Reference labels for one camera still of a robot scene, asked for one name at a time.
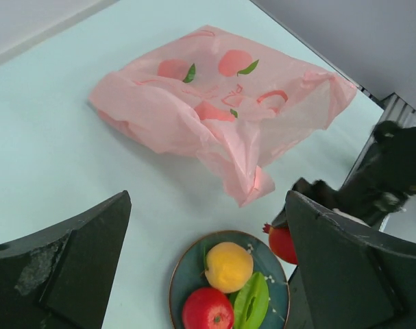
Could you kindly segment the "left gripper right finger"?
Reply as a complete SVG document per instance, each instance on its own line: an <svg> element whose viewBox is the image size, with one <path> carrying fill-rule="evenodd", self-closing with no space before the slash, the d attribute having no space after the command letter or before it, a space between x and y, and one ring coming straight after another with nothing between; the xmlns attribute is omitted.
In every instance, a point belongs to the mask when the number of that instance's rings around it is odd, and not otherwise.
<svg viewBox="0 0 416 329"><path fill-rule="evenodd" d="M416 328L416 243L286 196L298 266L287 328Z"/></svg>

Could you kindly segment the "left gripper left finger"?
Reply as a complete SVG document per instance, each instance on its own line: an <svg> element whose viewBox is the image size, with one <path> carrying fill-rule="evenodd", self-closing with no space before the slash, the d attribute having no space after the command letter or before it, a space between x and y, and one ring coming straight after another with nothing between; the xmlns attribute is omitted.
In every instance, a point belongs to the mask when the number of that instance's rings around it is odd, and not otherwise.
<svg viewBox="0 0 416 329"><path fill-rule="evenodd" d="M0 244L0 328L101 328L131 208L122 191Z"/></svg>

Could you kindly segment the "red fake pomegranate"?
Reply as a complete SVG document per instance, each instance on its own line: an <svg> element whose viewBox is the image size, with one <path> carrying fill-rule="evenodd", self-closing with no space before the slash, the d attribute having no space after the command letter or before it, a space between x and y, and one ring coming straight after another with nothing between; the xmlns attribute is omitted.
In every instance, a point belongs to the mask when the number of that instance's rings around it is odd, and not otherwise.
<svg viewBox="0 0 416 329"><path fill-rule="evenodd" d="M292 265L298 264L293 239L288 228L275 228L266 223L262 231L269 235L269 248L278 258Z"/></svg>

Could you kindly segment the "green fake star fruit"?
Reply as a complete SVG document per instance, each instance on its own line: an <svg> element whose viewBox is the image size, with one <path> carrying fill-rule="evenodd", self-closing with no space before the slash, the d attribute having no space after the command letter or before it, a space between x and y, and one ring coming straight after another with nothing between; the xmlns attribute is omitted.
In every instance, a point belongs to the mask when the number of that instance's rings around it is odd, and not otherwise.
<svg viewBox="0 0 416 329"><path fill-rule="evenodd" d="M243 288L230 295L236 329L257 329L269 307L269 287L265 276L256 271Z"/></svg>

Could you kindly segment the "orange fake fruit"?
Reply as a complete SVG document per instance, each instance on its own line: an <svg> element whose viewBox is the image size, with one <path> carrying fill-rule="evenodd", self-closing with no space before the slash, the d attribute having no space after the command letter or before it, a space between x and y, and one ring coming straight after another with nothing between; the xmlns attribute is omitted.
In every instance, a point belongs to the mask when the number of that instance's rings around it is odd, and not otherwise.
<svg viewBox="0 0 416 329"><path fill-rule="evenodd" d="M236 243L218 243L206 254L205 277L211 287L222 293L242 289L253 271L252 255Z"/></svg>

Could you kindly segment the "dark blue ceramic plate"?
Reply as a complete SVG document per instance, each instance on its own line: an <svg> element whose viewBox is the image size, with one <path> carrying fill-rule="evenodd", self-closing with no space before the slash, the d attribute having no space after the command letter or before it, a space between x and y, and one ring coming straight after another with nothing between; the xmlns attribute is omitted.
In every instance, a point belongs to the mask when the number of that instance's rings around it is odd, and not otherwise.
<svg viewBox="0 0 416 329"><path fill-rule="evenodd" d="M190 293L208 285L202 273L205 253L216 244L226 241L237 243L251 252L254 269L262 273L268 284L269 307L260 327L285 328L289 316L290 291L282 265L266 243L238 230L223 230L204 235L182 254L169 285L169 313L173 328L184 327L182 310Z"/></svg>

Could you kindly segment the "red fake apple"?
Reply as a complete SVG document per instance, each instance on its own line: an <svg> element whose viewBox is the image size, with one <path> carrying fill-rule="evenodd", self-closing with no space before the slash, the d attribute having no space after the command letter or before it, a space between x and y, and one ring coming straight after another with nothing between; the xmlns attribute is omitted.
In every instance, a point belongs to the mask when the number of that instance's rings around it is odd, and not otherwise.
<svg viewBox="0 0 416 329"><path fill-rule="evenodd" d="M203 287L186 299L182 322L187 329L231 329L234 310L225 294L212 287Z"/></svg>

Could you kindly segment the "pink plastic bag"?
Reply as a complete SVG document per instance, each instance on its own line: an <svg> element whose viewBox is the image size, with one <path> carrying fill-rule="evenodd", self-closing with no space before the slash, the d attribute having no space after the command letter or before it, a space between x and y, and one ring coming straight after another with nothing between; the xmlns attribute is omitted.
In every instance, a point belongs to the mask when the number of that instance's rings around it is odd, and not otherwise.
<svg viewBox="0 0 416 329"><path fill-rule="evenodd" d="M239 206L273 192L271 164L356 95L337 73L203 26L105 75L89 102L158 154L197 158Z"/></svg>

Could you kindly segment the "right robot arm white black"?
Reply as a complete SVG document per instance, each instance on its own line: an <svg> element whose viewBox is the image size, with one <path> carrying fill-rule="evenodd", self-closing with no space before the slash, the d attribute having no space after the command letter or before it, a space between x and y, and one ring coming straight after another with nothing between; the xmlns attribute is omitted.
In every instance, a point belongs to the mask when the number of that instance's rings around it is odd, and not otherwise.
<svg viewBox="0 0 416 329"><path fill-rule="evenodd" d="M416 195L416 127L381 121L360 166L338 190L325 181L298 179L291 187L329 210L376 225Z"/></svg>

